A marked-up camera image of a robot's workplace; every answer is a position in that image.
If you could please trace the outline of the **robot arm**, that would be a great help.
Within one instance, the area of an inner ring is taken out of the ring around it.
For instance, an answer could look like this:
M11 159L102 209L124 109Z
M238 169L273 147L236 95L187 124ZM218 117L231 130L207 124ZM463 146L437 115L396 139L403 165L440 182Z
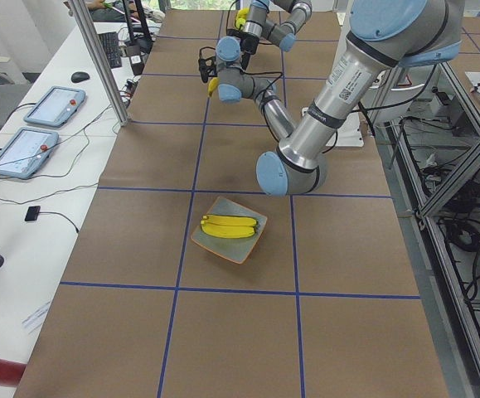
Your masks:
M463 1L355 1L349 12L347 48L320 93L295 123L269 80L246 71L261 39L290 51L313 13L309 1L278 1L288 19L269 19L269 2L253 1L243 26L230 29L199 71L224 103L253 100L278 139L256 164L260 188L269 195L308 193L327 175L323 151L362 96L384 70L452 60L461 44Z
M261 39L289 52L296 35L311 18L313 7L308 0L274 1L274 4L289 13L288 19L280 24L272 21L269 15L270 1L252 1L248 8L239 10L235 17L235 27L227 30L228 36L240 40L240 64L245 70Z

